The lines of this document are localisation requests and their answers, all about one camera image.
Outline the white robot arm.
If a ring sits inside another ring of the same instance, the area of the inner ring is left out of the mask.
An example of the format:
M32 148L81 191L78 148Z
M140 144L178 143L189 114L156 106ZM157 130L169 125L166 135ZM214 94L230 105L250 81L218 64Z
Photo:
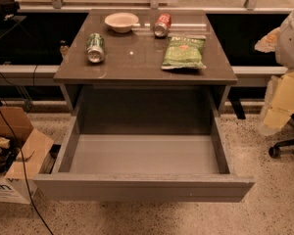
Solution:
M258 131L264 136L279 132L294 114L294 10L277 27L259 40L255 49L275 54L276 62L287 68L273 76L267 87Z

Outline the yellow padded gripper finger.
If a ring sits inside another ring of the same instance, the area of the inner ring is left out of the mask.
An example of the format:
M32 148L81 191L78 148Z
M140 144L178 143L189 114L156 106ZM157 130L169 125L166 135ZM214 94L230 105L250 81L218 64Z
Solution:
M267 86L258 131L264 136L279 132L294 114L294 71L273 76Z
M255 49L263 53L274 52L279 33L279 27L273 29L255 44Z

